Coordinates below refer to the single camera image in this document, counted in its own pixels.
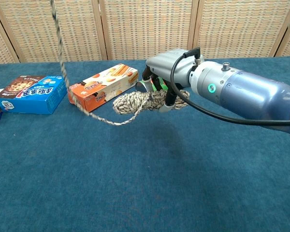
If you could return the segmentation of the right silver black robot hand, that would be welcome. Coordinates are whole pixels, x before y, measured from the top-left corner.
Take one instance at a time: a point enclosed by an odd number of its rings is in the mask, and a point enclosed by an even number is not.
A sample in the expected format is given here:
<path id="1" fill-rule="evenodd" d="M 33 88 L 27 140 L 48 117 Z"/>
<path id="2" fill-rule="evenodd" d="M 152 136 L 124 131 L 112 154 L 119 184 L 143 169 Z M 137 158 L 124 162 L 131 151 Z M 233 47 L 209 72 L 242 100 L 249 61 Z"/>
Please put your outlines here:
<path id="1" fill-rule="evenodd" d="M 170 74 L 175 62 L 182 55 L 185 55 L 185 58 L 179 62 L 174 71 L 174 83 L 178 89 L 190 87 L 189 78 L 199 65 L 197 60 L 202 57 L 199 47 L 192 50 L 177 48 L 148 58 L 146 60 L 146 68 L 142 73 L 142 80 L 135 85 L 135 89 L 139 92 L 153 92 L 154 90 L 161 90 L 160 79 L 164 81 L 168 90 L 165 100 L 159 108 L 161 113 L 168 112 L 174 108 L 177 94 L 172 88 Z"/>

